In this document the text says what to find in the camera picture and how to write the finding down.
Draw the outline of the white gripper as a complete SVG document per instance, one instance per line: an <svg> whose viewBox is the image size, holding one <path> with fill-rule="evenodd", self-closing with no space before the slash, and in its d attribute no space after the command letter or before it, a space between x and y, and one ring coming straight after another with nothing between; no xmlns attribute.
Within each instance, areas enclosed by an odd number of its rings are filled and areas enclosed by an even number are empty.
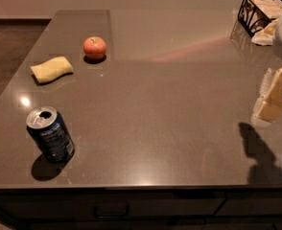
<svg viewBox="0 0 282 230"><path fill-rule="evenodd" d="M274 53L282 58L282 15L277 20L272 45ZM256 118L268 123L282 115L282 68L267 70L253 112Z"/></svg>

